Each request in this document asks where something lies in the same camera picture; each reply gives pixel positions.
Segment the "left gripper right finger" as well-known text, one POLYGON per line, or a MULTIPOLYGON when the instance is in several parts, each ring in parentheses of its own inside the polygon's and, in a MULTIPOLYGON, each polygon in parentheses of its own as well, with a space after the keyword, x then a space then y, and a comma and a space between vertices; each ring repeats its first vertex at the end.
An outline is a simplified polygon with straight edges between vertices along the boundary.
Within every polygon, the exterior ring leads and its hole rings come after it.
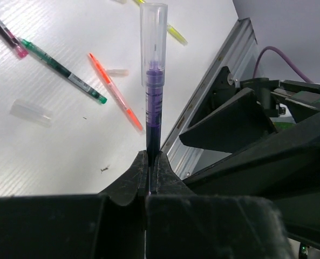
POLYGON ((152 195, 196 196, 173 172, 167 154, 159 152, 152 169, 152 195))

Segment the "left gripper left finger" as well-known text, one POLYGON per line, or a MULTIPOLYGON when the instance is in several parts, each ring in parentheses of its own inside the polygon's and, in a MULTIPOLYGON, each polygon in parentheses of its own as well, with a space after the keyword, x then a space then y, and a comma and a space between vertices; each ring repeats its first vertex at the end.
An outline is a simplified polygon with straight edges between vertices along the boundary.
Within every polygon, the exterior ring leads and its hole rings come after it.
POLYGON ((142 207, 146 196, 148 179, 148 154, 139 151, 130 167, 99 193, 101 205, 109 203, 117 207, 142 207))

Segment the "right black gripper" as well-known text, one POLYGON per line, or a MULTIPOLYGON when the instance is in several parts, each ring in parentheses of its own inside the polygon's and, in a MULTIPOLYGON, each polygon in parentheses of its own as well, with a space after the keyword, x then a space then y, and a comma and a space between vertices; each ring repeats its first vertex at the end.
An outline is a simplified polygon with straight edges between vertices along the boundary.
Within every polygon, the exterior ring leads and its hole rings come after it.
POLYGON ((289 235, 320 243, 320 84, 255 78, 180 135, 227 153, 185 180, 197 194, 272 200, 289 235))

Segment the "red pink pen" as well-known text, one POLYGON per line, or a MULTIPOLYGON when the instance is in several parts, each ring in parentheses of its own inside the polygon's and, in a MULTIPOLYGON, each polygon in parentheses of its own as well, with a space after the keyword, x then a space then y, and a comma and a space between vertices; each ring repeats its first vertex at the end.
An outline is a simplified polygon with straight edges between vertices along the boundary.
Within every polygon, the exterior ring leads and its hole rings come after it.
POLYGON ((22 46, 20 41, 11 33, 6 25, 0 20, 0 36, 6 42, 8 47, 19 57, 24 58, 28 51, 22 46))

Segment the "green pen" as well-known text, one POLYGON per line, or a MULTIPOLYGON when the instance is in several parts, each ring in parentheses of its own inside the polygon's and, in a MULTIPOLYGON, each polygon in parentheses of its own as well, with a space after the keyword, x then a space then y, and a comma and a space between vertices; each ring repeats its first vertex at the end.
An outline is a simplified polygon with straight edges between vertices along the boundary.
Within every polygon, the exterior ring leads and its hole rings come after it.
POLYGON ((55 70, 58 74, 63 76, 66 80, 70 81, 73 85, 80 88, 90 97, 99 101, 101 104, 105 104, 107 102, 107 98, 104 95, 100 94, 96 89, 92 88, 88 83, 86 83, 73 72, 68 70, 65 66, 56 61, 53 57, 51 57, 37 45, 23 38, 19 38, 19 41, 28 51, 34 54, 38 59, 42 60, 47 66, 55 70))

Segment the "purple pen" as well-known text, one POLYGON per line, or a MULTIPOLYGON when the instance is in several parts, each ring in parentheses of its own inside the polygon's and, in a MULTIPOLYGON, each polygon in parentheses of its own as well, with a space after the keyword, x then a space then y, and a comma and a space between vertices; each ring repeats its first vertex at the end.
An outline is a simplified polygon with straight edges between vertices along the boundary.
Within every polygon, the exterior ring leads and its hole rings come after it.
POLYGON ((162 97, 165 70, 159 62, 151 61, 145 74, 146 83, 146 143, 149 158, 160 150, 162 97))

